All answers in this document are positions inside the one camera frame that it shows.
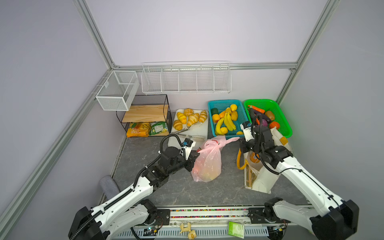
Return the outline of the orange soda can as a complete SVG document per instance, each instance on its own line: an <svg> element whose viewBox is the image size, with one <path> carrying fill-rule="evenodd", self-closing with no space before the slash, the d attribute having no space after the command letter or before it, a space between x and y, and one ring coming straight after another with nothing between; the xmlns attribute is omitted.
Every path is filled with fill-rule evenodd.
<svg viewBox="0 0 384 240"><path fill-rule="evenodd" d="M250 160L253 162L253 163L259 163L260 160L258 159L257 155L255 153L251 153L250 155Z"/></svg>

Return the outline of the white canvas tote bag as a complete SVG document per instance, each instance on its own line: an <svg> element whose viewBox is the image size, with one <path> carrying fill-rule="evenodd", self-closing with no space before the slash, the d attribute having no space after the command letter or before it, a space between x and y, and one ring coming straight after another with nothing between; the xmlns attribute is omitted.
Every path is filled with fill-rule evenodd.
<svg viewBox="0 0 384 240"><path fill-rule="evenodd" d="M273 135L275 145L284 146L293 153L292 147L286 137L284 137L276 128L270 129ZM245 188L261 193L271 194L271 189L275 185L279 176L269 172L260 161L253 163L250 155L253 152L242 153L239 149L237 156L237 168L244 170ZM244 164L241 166L241 157L244 157Z"/></svg>

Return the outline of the pink plastic grocery bag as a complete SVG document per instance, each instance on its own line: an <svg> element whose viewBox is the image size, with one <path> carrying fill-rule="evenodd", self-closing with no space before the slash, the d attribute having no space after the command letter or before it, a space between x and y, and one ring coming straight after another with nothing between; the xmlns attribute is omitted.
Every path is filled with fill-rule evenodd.
<svg viewBox="0 0 384 240"><path fill-rule="evenodd" d="M239 139L235 137L227 140L225 136L217 136L205 141L191 171L193 180L207 183L216 179L222 172L221 150Z"/></svg>

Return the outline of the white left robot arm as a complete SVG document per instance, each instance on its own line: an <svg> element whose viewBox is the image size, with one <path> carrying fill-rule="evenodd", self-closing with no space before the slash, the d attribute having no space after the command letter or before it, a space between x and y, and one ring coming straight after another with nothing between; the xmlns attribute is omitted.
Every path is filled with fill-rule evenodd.
<svg viewBox="0 0 384 240"><path fill-rule="evenodd" d="M164 149L164 144L160 143L159 155L139 171L133 184L99 206L80 209L68 238L112 240L137 225L156 222L158 209L147 197L166 184L170 175L181 169L192 171L196 161L191 156L196 142L189 138L181 141L176 134L166 136L167 139L172 137L177 139L179 147Z"/></svg>

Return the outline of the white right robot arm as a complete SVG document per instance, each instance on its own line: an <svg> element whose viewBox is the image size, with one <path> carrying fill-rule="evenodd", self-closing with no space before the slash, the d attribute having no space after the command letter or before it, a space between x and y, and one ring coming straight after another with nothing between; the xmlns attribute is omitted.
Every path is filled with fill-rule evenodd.
<svg viewBox="0 0 384 240"><path fill-rule="evenodd" d="M293 205L281 198L264 204L264 210L249 211L249 217L264 218L269 223L285 220L311 231L319 240L346 240L358 230L360 209L352 200L345 201L313 177L284 146L275 145L271 130L257 125L262 116L241 124L244 138L240 150L255 153L262 164L257 180L270 183L271 177L285 176L312 204L312 208Z"/></svg>

